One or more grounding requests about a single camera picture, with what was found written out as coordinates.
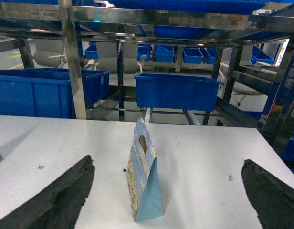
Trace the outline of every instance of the metal pole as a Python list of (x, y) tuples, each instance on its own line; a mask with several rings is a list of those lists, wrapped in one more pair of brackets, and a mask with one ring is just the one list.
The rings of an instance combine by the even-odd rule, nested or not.
[[(222, 53), (223, 53), (223, 49), (217, 50), (216, 62), (215, 62), (215, 65), (213, 66), (212, 74), (211, 74), (211, 78), (214, 80), (217, 80), (217, 78), (218, 78)], [(202, 125), (208, 125), (209, 117), (210, 117), (210, 112), (206, 111), (205, 116), (203, 117)]]
[(178, 45), (177, 59), (176, 59), (176, 72), (177, 73), (179, 73), (181, 71), (183, 49), (184, 49), (184, 46)]
[[(124, 97), (125, 97), (125, 88), (124, 88), (124, 46), (122, 42), (117, 43), (117, 82), (118, 88), (121, 93), (121, 102), (119, 103), (119, 108), (124, 108)], [(119, 120), (125, 120), (124, 111), (119, 111)]]
[(287, 96), (294, 84), (294, 36), (290, 37), (281, 65), (277, 71), (273, 88), (268, 96), (266, 106), (260, 118), (258, 129), (263, 137), (268, 141), (270, 138), (275, 139), (274, 130), (281, 124), (277, 125), (279, 118), (285, 120), (285, 114), (280, 115)]
[[(242, 46), (233, 48), (227, 76), (224, 81), (224, 88), (223, 88), (221, 98), (228, 103), (230, 102), (230, 98), (231, 98), (234, 83), (235, 83), (235, 79), (232, 77), (232, 74), (233, 74), (233, 71), (236, 71), (239, 67), (239, 63), (241, 61), (241, 56), (242, 56), (242, 49), (243, 49)], [(222, 122), (218, 120), (217, 126), (222, 126)]]
[(80, 71), (80, 60), (73, 17), (72, 0), (58, 0), (58, 2), (76, 117), (77, 119), (86, 119), (84, 89)]
[(27, 39), (17, 39), (24, 68), (34, 68), (33, 58)]

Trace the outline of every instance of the blue plastic bin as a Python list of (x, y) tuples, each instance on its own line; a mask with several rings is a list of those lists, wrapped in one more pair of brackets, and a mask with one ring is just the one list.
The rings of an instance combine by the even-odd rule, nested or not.
[(213, 111), (221, 82), (185, 75), (142, 73), (136, 79), (140, 107)]
[(109, 0), (118, 8), (248, 14), (265, 6), (264, 0)]
[(190, 27), (178, 27), (178, 26), (155, 26), (155, 33), (160, 38), (182, 38), (182, 39), (193, 39), (201, 35), (204, 37), (213, 30), (203, 28), (190, 28)]
[(251, 61), (252, 63), (254, 62), (256, 63), (257, 61), (268, 63), (268, 64), (274, 63), (274, 59), (263, 52), (253, 52), (252, 60), (253, 60), (253, 62)]
[(98, 59), (98, 52), (96, 44), (90, 45), (84, 52), (87, 59)]
[[(68, 70), (55, 70), (0, 70), (0, 115), (75, 118)], [(108, 92), (109, 72), (82, 75), (85, 101), (91, 106)]]
[(173, 63), (175, 51), (172, 46), (157, 45), (155, 48), (156, 62)]
[(184, 48), (182, 55), (184, 63), (202, 63), (203, 60), (199, 48)]
[(148, 62), (150, 59), (150, 50), (151, 50), (150, 44), (140, 44), (137, 50), (137, 61), (141, 61), (141, 56), (147, 56), (147, 58), (145, 58), (144, 61)]
[(217, 49), (202, 48), (201, 52), (202, 52), (207, 64), (215, 64), (216, 56), (217, 56)]

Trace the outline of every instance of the metal bar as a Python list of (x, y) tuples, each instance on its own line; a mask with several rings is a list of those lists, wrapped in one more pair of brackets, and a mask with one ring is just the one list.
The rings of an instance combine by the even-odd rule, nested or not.
[[(125, 96), (125, 89), (124, 89), (124, 46), (122, 42), (117, 43), (117, 84), (121, 92), (122, 100), (119, 103), (119, 108), (124, 108), (124, 96)], [(125, 120), (125, 114), (123, 111), (119, 111), (119, 120)]]
[(59, 14), (62, 22), (62, 31), (65, 42), (66, 57), (69, 66), (73, 101), (76, 118), (86, 119), (87, 113), (84, 102), (84, 89), (81, 76), (81, 67), (78, 54), (76, 29), (71, 0), (58, 0)]
[(294, 83), (294, 36), (290, 37), (281, 65), (274, 79), (271, 94), (262, 113), (258, 129), (266, 140), (270, 139), (279, 119), (282, 106)]
[(240, 82), (260, 93), (269, 95), (270, 91), (273, 88), (273, 82), (260, 79), (256, 76), (249, 75), (246, 73), (242, 73), (239, 71), (234, 71), (232, 77), (237, 81)]
[(5, 40), (0, 41), (0, 52), (6, 52), (17, 48), (19, 48), (19, 42), (16, 39), (5, 38)]
[(178, 45), (177, 59), (176, 59), (176, 72), (177, 73), (179, 73), (181, 71), (183, 49), (184, 49), (184, 46)]
[(233, 48), (227, 76), (224, 81), (222, 97), (221, 97), (224, 101), (227, 101), (227, 102), (230, 101), (233, 87), (234, 87), (234, 82), (235, 82), (235, 79), (232, 77), (232, 75), (233, 75), (233, 72), (236, 71), (239, 67), (241, 56), (242, 56), (242, 47)]
[(112, 110), (116, 108), (120, 101), (121, 93), (120, 90), (118, 90), (90, 112), (91, 119), (105, 120), (108, 117), (108, 115), (112, 112)]
[(210, 112), (209, 111), (206, 111), (205, 112), (205, 115), (203, 117), (202, 125), (208, 125), (208, 123), (209, 123), (209, 117), (210, 117)]
[(294, 85), (287, 97), (287, 102), (274, 127), (268, 143), (273, 147), (279, 156), (282, 156), (286, 146), (294, 132)]
[(226, 125), (256, 128), (259, 122), (256, 118), (220, 98), (217, 98), (215, 110), (221, 116), (218, 118), (220, 122)]
[(151, 123), (151, 122), (152, 122), (152, 108), (146, 107), (145, 123)]
[(17, 39), (24, 68), (34, 68), (33, 58), (27, 39)]
[[(76, 21), (294, 33), (294, 17), (73, 6)], [(1, 18), (58, 21), (58, 7), (0, 2)]]

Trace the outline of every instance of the stack of blue bins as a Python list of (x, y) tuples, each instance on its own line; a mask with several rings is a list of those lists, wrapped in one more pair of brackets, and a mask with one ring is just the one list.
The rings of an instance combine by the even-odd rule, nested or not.
[[(82, 71), (89, 107), (109, 93), (106, 71)], [(68, 69), (0, 70), (0, 115), (76, 118)]]
[(184, 63), (202, 63), (203, 56), (199, 48), (184, 48), (183, 49)]
[(173, 63), (175, 51), (172, 46), (157, 45), (155, 47), (156, 62)]
[(253, 46), (251, 63), (256, 64), (257, 61), (273, 64), (274, 59), (263, 52), (260, 48)]

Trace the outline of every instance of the shelf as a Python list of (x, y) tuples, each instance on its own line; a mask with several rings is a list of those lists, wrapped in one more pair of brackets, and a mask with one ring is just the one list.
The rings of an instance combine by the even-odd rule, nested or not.
[[(80, 6), (72, 6), (72, 9), (74, 21), (79, 24), (83, 41), (120, 40), (130, 43), (193, 46), (204, 44), (221, 48), (257, 42), (258, 40), (243, 39), (256, 33), (275, 32), (276, 34), (272, 36), (274, 40), (286, 37), (286, 33), (294, 33), (294, 26), (290, 26), (294, 24), (294, 17), (285, 16), (229, 15)], [(120, 33), (121, 24), (124, 33)], [(154, 25), (206, 28), (212, 29), (213, 33), (198, 39), (161, 38), (156, 36)], [(59, 7), (58, 5), (0, 2), (0, 34), (25, 38), (62, 39)]]

